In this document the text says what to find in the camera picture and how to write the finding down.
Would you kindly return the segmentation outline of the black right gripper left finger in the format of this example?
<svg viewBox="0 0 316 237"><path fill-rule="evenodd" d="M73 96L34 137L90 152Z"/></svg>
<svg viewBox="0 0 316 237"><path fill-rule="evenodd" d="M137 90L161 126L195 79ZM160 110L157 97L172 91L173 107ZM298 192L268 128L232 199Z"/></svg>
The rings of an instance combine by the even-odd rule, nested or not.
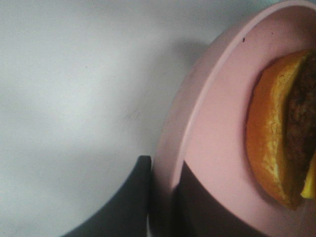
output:
<svg viewBox="0 0 316 237"><path fill-rule="evenodd" d="M151 157L139 156L121 188L93 216L66 237L146 237Z"/></svg>

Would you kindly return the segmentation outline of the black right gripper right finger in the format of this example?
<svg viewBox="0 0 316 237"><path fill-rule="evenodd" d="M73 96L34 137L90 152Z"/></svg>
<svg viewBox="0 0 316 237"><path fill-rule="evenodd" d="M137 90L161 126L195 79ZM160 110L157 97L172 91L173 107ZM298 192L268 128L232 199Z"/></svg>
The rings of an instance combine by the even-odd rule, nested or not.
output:
<svg viewBox="0 0 316 237"><path fill-rule="evenodd" d="M267 195L242 161L183 164L176 230L186 237L313 237L316 205L290 210Z"/></svg>

